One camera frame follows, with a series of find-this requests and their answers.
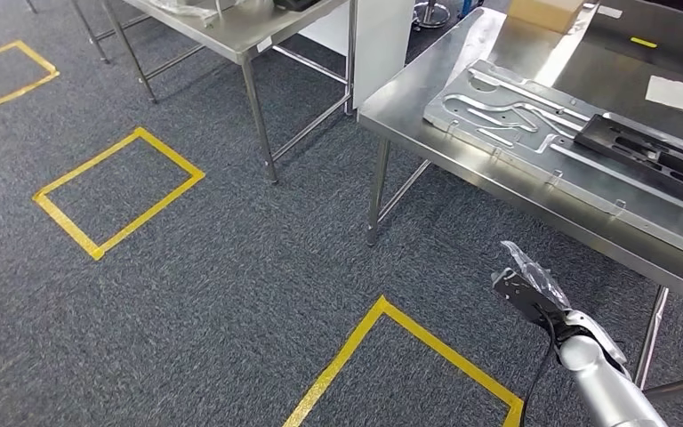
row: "floor marking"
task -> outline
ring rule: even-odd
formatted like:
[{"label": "floor marking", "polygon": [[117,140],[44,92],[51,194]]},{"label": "floor marking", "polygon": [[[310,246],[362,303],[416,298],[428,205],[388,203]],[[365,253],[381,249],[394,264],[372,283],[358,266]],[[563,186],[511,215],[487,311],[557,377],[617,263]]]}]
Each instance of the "floor marking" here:
[{"label": "floor marking", "polygon": [[[183,182],[179,187],[174,189],[171,193],[166,195],[160,201],[155,203],[142,215],[134,219],[127,226],[121,229],[117,234],[112,236],[109,240],[101,245],[96,245],[87,235],[77,227],[75,223],[70,220],[67,215],[65,215],[59,207],[57,207],[48,198],[48,193],[57,189],[59,186],[67,183],[73,178],[77,177],[80,173],[87,171],[91,167],[97,165],[104,159],[108,158],[112,154],[116,153],[120,149],[129,145],[132,141],[138,138],[144,140],[148,144],[152,145],[155,149],[160,151],[164,156],[168,157],[169,160],[173,161],[178,167],[184,169],[185,172],[190,174],[190,177]],[[167,205],[172,203],[175,198],[181,196],[182,193],[187,191],[190,187],[195,185],[196,182],[203,179],[205,173],[200,169],[197,169],[192,165],[187,159],[180,156],[176,151],[169,148],[166,144],[161,142],[158,138],[153,136],[151,133],[145,129],[138,127],[134,130],[132,134],[125,137],[123,140],[112,145],[108,149],[101,152],[98,156],[91,158],[90,160],[84,162],[76,169],[66,173],[61,176],[58,180],[51,182],[42,189],[40,189],[34,196],[33,200],[40,205],[40,207],[45,210],[45,212],[59,224],[60,227],[64,229],[95,261],[98,261],[109,249],[114,247],[117,243],[122,241],[124,238],[129,236],[133,231],[138,229],[147,220],[152,218],[155,214],[161,212]]]},{"label": "floor marking", "polygon": [[292,414],[289,415],[289,418],[284,422],[284,427],[299,427],[300,424],[302,424],[302,421],[305,420],[305,417],[308,416],[312,408],[316,405],[317,401],[331,384],[331,381],[333,381],[339,374],[339,371],[342,370],[344,364],[347,363],[352,356],[352,353],[355,352],[358,345],[363,341],[363,338],[370,332],[370,329],[381,314],[388,315],[410,334],[413,334],[446,360],[452,362],[453,365],[462,370],[468,377],[475,380],[478,384],[490,391],[491,394],[507,404],[507,406],[509,406],[509,412],[507,413],[506,418],[504,418],[502,427],[519,426],[519,416],[522,412],[523,405],[522,399],[515,396],[514,393],[507,390],[491,376],[481,371],[469,360],[460,356],[459,353],[449,348],[449,346],[444,344],[425,328],[415,323],[415,321],[409,318],[404,312],[386,301],[382,295],[378,301],[375,302],[370,311],[363,317],[357,327],[355,327],[355,330],[352,331],[350,338],[347,339],[347,342],[341,347],[341,350],[339,350],[336,357],[333,358],[328,367],[321,372],[317,380],[310,386],[308,392],[305,393],[305,396],[300,400],[300,403],[297,404],[297,407]]},{"label": "floor marking", "polygon": [[38,87],[39,85],[42,85],[44,83],[47,83],[51,80],[53,80],[56,76],[59,75],[59,71],[56,70],[56,67],[54,67],[51,62],[45,60],[42,56],[37,54],[37,52],[33,51],[32,49],[29,48],[24,42],[21,40],[17,40],[14,42],[11,42],[9,44],[5,44],[0,47],[0,53],[4,51],[8,51],[9,49],[19,49],[22,51],[22,53],[26,54],[31,60],[37,62],[38,65],[41,67],[45,68],[46,71],[48,71],[48,75],[41,78],[40,80],[31,83],[29,85],[26,85],[22,87],[21,89],[18,89],[12,93],[9,93],[5,96],[2,96],[0,98],[0,105],[7,102],[11,101],[14,98],[20,97],[24,95],[25,93],[28,93]]}]

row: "stool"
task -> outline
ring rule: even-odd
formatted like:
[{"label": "stool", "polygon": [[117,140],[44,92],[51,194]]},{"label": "stool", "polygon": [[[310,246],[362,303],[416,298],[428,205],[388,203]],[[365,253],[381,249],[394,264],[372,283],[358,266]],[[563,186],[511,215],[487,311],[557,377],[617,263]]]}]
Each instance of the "stool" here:
[{"label": "stool", "polygon": [[446,6],[436,3],[436,0],[416,4],[414,13],[417,16],[417,25],[422,28],[441,28],[451,16]]}]

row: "metal plate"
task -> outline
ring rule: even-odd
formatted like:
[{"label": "metal plate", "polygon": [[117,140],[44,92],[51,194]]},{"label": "metal plate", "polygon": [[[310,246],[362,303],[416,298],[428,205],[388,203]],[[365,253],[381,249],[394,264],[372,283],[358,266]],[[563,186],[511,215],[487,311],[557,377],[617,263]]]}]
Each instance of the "metal plate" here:
[{"label": "metal plate", "polygon": [[514,166],[545,174],[554,188],[683,248],[682,200],[647,185],[626,165],[573,143],[594,114],[683,148],[683,140],[483,60],[458,74],[426,106],[423,117],[465,143],[515,157]]}]

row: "plastic bag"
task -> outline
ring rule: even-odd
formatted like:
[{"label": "plastic bag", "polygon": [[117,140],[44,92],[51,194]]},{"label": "plastic bag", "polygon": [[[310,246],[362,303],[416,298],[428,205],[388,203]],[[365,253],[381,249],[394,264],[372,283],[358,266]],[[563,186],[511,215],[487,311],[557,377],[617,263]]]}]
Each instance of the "plastic bag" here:
[{"label": "plastic bag", "polygon": [[544,269],[541,267],[541,264],[531,260],[514,242],[504,240],[502,245],[509,248],[512,258],[514,258],[514,261],[517,262],[517,265],[522,270],[522,277],[530,285],[533,285],[538,292],[545,295],[546,298],[551,300],[560,309],[570,310],[572,308],[566,295],[564,295],[564,291],[561,290],[561,287],[551,276],[550,270]]}]

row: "black metal part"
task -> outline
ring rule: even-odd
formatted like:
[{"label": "black metal part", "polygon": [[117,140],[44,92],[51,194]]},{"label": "black metal part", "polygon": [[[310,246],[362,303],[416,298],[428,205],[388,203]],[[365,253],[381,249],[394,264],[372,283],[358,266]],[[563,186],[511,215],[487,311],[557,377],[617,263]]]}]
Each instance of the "black metal part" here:
[{"label": "black metal part", "polygon": [[627,165],[644,182],[683,200],[683,149],[601,115],[588,122],[575,142]]},{"label": "black metal part", "polygon": [[[507,268],[500,274],[495,273],[492,276],[494,279],[494,290],[497,293],[519,310],[526,320],[549,332],[549,328],[546,325],[546,317],[542,314],[542,311],[545,312],[553,327],[557,348],[561,343],[575,335],[586,335],[597,340],[595,335],[585,327],[568,325],[566,323],[566,312],[513,269]],[[626,372],[624,367],[608,354],[608,351],[603,349],[603,347],[601,349],[603,350],[604,357],[612,367],[619,369],[623,373]]]},{"label": "black metal part", "polygon": [[497,275],[494,279],[494,290],[519,310],[530,323],[547,330],[545,317],[541,314],[544,312],[549,317],[555,331],[558,325],[564,325],[564,311],[545,295],[538,292],[515,270],[508,268]]},{"label": "black metal part", "polygon": [[273,0],[273,4],[275,4],[279,9],[286,9],[287,11],[292,12],[302,12],[319,1],[320,0]]}]

